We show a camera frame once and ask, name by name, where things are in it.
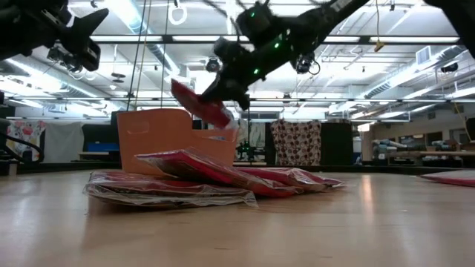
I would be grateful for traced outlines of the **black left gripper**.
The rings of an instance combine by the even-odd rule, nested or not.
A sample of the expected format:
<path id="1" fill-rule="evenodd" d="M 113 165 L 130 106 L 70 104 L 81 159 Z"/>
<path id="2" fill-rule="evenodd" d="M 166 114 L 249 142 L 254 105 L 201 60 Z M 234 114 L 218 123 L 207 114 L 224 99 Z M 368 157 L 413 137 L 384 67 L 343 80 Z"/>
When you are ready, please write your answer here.
<path id="1" fill-rule="evenodd" d="M 82 65 L 89 71 L 99 68 L 101 48 L 91 35 L 109 14 L 107 8 L 96 10 L 82 18 L 68 10 L 68 0 L 20 0 L 20 54 L 30 56 L 39 46 L 51 47 L 60 41 L 72 54 L 82 54 Z"/>

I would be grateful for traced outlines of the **dotted patterned cloth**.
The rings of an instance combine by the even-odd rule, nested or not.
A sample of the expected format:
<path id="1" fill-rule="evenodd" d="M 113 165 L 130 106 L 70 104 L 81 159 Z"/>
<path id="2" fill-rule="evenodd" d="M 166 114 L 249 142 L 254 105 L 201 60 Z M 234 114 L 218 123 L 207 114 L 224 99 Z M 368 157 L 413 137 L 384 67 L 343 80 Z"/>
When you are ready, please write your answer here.
<path id="1" fill-rule="evenodd" d="M 321 123 L 289 122 L 270 125 L 278 165 L 317 166 L 321 160 Z"/>

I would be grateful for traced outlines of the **red popcorn bag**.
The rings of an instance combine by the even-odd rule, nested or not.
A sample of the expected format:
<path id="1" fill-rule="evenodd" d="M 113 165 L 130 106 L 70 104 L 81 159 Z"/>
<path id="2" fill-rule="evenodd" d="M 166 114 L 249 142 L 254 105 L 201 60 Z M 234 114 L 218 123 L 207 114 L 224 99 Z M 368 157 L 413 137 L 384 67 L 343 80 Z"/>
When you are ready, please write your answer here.
<path id="1" fill-rule="evenodd" d="M 341 186 L 342 181 L 312 174 L 300 168 L 247 168 L 238 167 L 239 171 L 272 180 L 284 185 L 301 188 L 304 192 L 319 192 Z"/>
<path id="2" fill-rule="evenodd" d="M 260 178 L 224 165 L 190 148 L 154 154 L 137 154 L 136 158 L 175 177 L 246 189 L 259 196 L 290 197 L 303 192 L 302 188 Z"/>
<path id="3" fill-rule="evenodd" d="M 204 102 L 200 95 L 175 79 L 171 80 L 171 94 L 189 113 L 204 122 L 219 129 L 238 129 L 233 113 L 220 100 Z"/>
<path id="4" fill-rule="evenodd" d="M 445 171 L 433 174 L 424 174 L 421 175 L 421 178 L 443 184 L 475 188 L 475 170 Z"/>
<path id="5" fill-rule="evenodd" d="M 246 189 L 123 171 L 92 172 L 83 193 L 103 202 L 136 207 L 258 206 L 254 193 Z"/>

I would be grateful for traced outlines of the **silver air duct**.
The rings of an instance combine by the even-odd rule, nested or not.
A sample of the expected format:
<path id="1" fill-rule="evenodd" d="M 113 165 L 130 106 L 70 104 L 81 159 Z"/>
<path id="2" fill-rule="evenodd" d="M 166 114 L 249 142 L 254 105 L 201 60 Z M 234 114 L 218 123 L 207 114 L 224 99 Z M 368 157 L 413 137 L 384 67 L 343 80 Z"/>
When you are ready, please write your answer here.
<path id="1" fill-rule="evenodd" d="M 154 31 L 148 28 L 149 15 L 145 12 L 150 7 L 139 9 L 135 0 L 104 0 L 105 5 L 125 24 L 125 26 L 136 35 L 153 35 Z M 163 65 L 167 74 L 179 74 L 180 69 L 172 58 L 165 52 L 162 44 L 149 44 L 145 47 L 156 57 Z"/>

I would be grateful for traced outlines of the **orange plastic basket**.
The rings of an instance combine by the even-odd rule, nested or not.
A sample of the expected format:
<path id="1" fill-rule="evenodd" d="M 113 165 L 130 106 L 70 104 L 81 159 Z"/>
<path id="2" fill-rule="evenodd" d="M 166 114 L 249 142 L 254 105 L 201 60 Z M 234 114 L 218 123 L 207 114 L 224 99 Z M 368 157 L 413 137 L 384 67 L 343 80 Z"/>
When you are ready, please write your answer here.
<path id="1" fill-rule="evenodd" d="M 235 159 L 236 129 L 194 130 L 190 114 L 180 109 L 152 109 L 117 114 L 122 169 L 127 173 L 162 175 L 158 168 L 138 160 L 154 154 L 194 148 L 231 166 Z"/>

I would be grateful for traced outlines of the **floral patterned cloth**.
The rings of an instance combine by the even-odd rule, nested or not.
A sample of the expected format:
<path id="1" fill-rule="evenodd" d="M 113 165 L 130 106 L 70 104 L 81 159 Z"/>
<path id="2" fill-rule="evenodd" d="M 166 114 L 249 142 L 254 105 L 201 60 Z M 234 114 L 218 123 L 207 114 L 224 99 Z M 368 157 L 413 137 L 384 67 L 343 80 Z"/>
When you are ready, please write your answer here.
<path id="1" fill-rule="evenodd" d="M 40 145 L 44 131 L 43 121 L 12 121 L 6 132 L 6 152 L 19 162 L 43 162 L 45 153 Z"/>

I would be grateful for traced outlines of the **rolled fabric bundles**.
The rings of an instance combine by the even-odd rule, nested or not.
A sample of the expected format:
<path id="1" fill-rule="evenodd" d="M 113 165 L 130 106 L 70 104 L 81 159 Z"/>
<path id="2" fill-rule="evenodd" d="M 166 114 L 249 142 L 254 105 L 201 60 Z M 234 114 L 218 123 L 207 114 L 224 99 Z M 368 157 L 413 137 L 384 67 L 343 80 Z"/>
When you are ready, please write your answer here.
<path id="1" fill-rule="evenodd" d="M 394 142 L 389 139 L 374 139 L 373 146 L 379 149 L 389 149 L 389 150 L 397 150 L 407 148 L 407 145 L 402 143 Z"/>

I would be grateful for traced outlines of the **small black tripod device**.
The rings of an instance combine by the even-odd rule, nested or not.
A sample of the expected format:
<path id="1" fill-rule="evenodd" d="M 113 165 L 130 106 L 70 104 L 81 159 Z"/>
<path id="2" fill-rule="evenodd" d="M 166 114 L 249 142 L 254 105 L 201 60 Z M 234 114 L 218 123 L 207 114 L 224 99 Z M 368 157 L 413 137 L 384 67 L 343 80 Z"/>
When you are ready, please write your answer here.
<path id="1" fill-rule="evenodd" d="M 241 142 L 240 145 L 236 147 L 236 150 L 240 161 L 255 161 L 256 147 L 251 146 L 249 141 Z"/>

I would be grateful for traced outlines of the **black cabinet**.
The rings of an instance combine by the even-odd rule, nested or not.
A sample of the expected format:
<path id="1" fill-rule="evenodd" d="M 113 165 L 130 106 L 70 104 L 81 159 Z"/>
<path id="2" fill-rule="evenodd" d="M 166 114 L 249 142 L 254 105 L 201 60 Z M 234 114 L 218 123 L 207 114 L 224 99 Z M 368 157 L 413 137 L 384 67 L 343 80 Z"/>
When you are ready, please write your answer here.
<path id="1" fill-rule="evenodd" d="M 353 132 L 348 123 L 325 122 L 321 125 L 320 165 L 351 165 Z"/>

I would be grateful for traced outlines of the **wooden workbench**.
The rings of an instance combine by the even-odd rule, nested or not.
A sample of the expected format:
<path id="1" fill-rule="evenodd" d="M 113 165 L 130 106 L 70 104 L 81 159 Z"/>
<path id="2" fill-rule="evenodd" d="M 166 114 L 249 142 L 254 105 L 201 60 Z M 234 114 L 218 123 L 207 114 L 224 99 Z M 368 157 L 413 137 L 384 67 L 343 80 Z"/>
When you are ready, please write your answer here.
<path id="1" fill-rule="evenodd" d="M 429 145 L 407 145 L 389 150 L 373 146 L 373 160 L 386 165 L 415 165 L 475 168 L 475 142 L 461 144 L 455 139 L 433 141 Z"/>

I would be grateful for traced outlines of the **grey plain cloth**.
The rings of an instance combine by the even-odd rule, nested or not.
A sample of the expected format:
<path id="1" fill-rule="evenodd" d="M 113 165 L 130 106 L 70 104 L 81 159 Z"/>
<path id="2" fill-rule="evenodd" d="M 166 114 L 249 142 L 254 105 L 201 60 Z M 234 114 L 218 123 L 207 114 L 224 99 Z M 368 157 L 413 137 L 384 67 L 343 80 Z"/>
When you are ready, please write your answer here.
<path id="1" fill-rule="evenodd" d="M 69 163 L 79 160 L 84 145 L 82 123 L 45 125 L 44 163 Z"/>

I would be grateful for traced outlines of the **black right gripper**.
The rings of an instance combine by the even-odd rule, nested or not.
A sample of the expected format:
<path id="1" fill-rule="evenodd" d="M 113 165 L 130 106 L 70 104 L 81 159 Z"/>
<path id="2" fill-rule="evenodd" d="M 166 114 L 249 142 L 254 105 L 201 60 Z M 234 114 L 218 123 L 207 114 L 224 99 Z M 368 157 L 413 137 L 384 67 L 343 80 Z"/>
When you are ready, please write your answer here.
<path id="1" fill-rule="evenodd" d="M 252 83 L 253 65 L 258 63 L 257 52 L 270 41 L 271 38 L 268 36 L 251 38 L 254 50 L 250 51 L 240 42 L 220 36 L 214 44 L 213 51 L 223 63 L 223 67 L 210 86 L 200 95 L 200 101 L 204 103 L 235 101 L 243 111 L 248 110 L 250 98 L 246 92 Z"/>

